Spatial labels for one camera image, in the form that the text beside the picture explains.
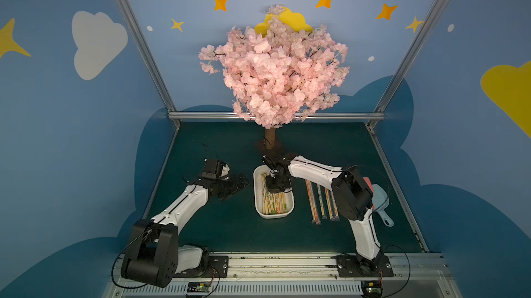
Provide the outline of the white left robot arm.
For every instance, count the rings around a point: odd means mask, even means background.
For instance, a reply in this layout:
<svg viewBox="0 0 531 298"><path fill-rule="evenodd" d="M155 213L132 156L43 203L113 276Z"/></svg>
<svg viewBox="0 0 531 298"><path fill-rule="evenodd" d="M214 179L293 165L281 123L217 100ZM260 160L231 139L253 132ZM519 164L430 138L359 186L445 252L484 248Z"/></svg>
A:
<svg viewBox="0 0 531 298"><path fill-rule="evenodd" d="M179 197L158 215L139 219L133 225L129 243L120 253L123 256L120 276L140 285L123 288L135 290L148 285L164 288L177 275L218 276L208 248L196 244L181 246L179 237L210 198L225 201L249 183L243 174L232 174L226 162L206 159L200 174L188 182Z"/></svg>

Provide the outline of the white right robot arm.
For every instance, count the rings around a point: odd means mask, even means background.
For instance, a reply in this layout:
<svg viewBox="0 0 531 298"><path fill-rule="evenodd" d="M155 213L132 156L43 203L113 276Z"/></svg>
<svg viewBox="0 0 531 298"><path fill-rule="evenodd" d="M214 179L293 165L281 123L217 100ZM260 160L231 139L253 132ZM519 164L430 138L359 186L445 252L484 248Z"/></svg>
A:
<svg viewBox="0 0 531 298"><path fill-rule="evenodd" d="M290 155L273 159L263 157L270 170L265 187L272 193L287 192L293 179L304 179L332 191L337 209L349 220L355 237L356 257L361 262L376 264L382 259L373 212L373 188L354 166L347 169L310 161L302 156Z"/></svg>

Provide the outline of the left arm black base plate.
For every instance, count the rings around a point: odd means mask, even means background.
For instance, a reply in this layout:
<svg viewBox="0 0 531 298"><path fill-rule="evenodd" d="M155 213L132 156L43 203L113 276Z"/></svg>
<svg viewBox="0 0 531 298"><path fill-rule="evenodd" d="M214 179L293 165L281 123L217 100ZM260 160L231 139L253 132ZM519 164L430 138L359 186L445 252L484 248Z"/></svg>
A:
<svg viewBox="0 0 531 298"><path fill-rule="evenodd" d="M228 266L228 255L210 255L208 261L203 260L196 268L176 273L174 278L210 278L213 275L218 278L226 278Z"/></svg>

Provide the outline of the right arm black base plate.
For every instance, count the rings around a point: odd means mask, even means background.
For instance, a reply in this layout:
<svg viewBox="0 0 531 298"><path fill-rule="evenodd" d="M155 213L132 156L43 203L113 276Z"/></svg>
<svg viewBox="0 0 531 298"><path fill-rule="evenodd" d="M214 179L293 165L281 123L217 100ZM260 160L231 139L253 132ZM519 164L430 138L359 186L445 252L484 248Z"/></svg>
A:
<svg viewBox="0 0 531 298"><path fill-rule="evenodd" d="M394 277L389 258L379 252L369 260L358 255L342 253L334 257L341 278L354 277Z"/></svg>

